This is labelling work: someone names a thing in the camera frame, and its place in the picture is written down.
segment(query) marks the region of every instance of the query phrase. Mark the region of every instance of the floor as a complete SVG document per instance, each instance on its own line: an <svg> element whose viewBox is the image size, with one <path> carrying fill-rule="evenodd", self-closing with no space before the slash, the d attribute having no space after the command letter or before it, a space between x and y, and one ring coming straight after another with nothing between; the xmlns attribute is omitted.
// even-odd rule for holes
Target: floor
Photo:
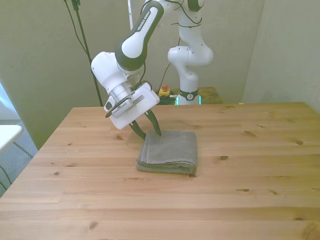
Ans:
<svg viewBox="0 0 320 240"><path fill-rule="evenodd" d="M35 144L20 120L0 120L0 125L20 125L23 127L23 134L16 140L16 142L33 156L37 153L38 150ZM22 170L25 169L31 159L31 157L17 148L14 144L9 146L4 152L0 153L0 165L2 165L6 170L12 182L19 176ZM0 181L5 186L9 186L8 180L2 171L0 171ZM0 186L0 197L4 193L5 189Z"/></svg>

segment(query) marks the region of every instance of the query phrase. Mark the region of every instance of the gray towel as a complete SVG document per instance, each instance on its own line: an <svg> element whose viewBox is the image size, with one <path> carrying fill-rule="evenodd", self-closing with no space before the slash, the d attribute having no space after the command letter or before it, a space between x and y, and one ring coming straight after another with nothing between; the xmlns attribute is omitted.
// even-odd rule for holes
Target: gray towel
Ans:
<svg viewBox="0 0 320 240"><path fill-rule="evenodd" d="M195 174L197 138L190 131L163 131L162 136L146 134L136 168L146 172Z"/></svg>

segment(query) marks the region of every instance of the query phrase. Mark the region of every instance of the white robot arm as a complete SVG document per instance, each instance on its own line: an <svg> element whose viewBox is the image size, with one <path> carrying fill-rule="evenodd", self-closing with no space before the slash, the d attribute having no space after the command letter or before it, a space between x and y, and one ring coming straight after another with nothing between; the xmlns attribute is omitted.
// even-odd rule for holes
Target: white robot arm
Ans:
<svg viewBox="0 0 320 240"><path fill-rule="evenodd" d="M200 30L200 9L204 3L205 0L146 0L140 18L116 51L101 52L93 59L92 72L110 96L104 106L106 117L110 117L119 130L130 125L144 139L146 134L136 119L145 114L161 136L158 121L151 111L159 103L159 97L148 83L133 89L128 77L139 73L147 58L151 35L160 20L173 11L180 11L180 37L189 46L172 48L168 59L180 75L180 102L193 104L197 100L198 76L189 72L187 66L205 66L213 60L213 53L204 43Z"/></svg>

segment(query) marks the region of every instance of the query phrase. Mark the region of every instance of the wall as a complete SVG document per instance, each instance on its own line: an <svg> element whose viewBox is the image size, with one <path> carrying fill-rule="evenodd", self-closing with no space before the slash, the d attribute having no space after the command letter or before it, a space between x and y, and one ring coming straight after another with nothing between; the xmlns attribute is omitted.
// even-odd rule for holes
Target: wall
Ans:
<svg viewBox="0 0 320 240"><path fill-rule="evenodd" d="M80 15L92 56L129 31L126 0L82 0ZM63 0L0 1L0 18L1 83L40 148L73 107L99 105L88 58Z"/></svg>
<svg viewBox="0 0 320 240"><path fill-rule="evenodd" d="M134 21L143 3L144 0L131 0ZM242 99L263 5L264 0L207 0L202 9L203 39L212 48L214 61L211 66L197 67L194 71L200 76L200 87L216 87L225 103ZM178 12L164 19L149 43L145 80L157 89L168 66L168 51L178 44L179 27L171 25L177 22ZM164 82L179 87L179 76L173 66Z"/></svg>
<svg viewBox="0 0 320 240"><path fill-rule="evenodd" d="M320 112L319 9L319 0L265 1L244 102L306 102Z"/></svg>
<svg viewBox="0 0 320 240"><path fill-rule="evenodd" d="M137 20L144 1L131 2ZM203 37L215 60L196 71L200 86L216 87L226 103L242 97L263 4L264 0L207 0L203 9ZM128 35L127 0L81 0L80 15L92 57L113 52ZM0 16L1 82L40 148L73 107L99 105L88 59L63 0L0 1ZM177 20L177 14L165 19L151 38L145 80L154 88L168 64L169 48L178 43L178 27L171 25ZM173 67L165 82L179 87ZM104 89L102 94L105 103Z"/></svg>

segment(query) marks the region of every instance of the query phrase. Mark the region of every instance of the wooden table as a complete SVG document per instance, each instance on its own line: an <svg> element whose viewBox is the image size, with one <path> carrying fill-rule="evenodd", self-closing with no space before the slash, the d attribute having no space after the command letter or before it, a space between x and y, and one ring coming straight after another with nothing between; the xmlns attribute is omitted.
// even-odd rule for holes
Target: wooden table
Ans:
<svg viewBox="0 0 320 240"><path fill-rule="evenodd" d="M1 240L319 240L320 116L303 103L156 106L196 177L136 170L142 141L75 108L0 199ZM138 123L151 129L146 117Z"/></svg>

